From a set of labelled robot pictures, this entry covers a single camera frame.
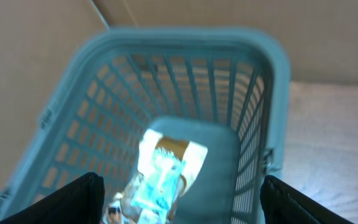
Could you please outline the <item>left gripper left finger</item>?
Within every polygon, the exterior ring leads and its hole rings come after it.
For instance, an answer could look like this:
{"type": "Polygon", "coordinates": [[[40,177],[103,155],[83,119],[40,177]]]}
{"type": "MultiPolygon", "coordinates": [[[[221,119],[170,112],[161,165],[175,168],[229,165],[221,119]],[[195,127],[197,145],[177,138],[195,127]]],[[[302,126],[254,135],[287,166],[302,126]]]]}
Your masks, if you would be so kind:
{"type": "Polygon", "coordinates": [[[104,198],[103,177],[88,172],[0,224],[99,224],[104,198]]]}

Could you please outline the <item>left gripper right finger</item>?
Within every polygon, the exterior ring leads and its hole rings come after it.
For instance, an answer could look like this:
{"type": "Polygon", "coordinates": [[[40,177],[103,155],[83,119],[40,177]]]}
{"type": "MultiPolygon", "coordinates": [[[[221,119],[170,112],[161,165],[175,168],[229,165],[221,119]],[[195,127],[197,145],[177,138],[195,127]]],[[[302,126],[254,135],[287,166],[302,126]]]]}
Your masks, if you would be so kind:
{"type": "Polygon", "coordinates": [[[266,224],[353,224],[273,175],[265,176],[260,204],[266,224]]]}

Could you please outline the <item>brown white snack wrapper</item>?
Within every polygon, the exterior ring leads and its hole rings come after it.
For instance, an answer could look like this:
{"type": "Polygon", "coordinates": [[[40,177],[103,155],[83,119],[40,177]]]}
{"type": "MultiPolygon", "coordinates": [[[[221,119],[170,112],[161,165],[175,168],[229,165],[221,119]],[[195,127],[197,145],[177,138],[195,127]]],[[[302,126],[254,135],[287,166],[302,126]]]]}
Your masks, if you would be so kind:
{"type": "Polygon", "coordinates": [[[141,173],[143,166],[148,163],[153,151],[159,147],[172,151],[179,160],[185,162],[185,167],[178,181],[178,197],[174,201],[165,223],[173,222],[178,199],[186,194],[194,184],[206,159],[208,148],[193,141],[172,139],[153,129],[148,129],[139,143],[137,170],[124,190],[114,195],[112,202],[106,207],[101,223],[138,223],[140,208],[133,206],[131,202],[140,187],[141,181],[143,181],[144,175],[141,173]]]}

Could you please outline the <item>teal snack packet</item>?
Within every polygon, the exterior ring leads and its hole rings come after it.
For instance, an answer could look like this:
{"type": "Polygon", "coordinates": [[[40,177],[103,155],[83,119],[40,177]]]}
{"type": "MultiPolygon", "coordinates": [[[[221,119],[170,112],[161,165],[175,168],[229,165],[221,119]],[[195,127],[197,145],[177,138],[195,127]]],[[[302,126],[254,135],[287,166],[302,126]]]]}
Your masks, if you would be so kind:
{"type": "Polygon", "coordinates": [[[172,151],[159,147],[153,151],[141,173],[144,175],[131,204],[140,208],[138,224],[159,224],[178,197],[178,181],[185,167],[172,151]]]}

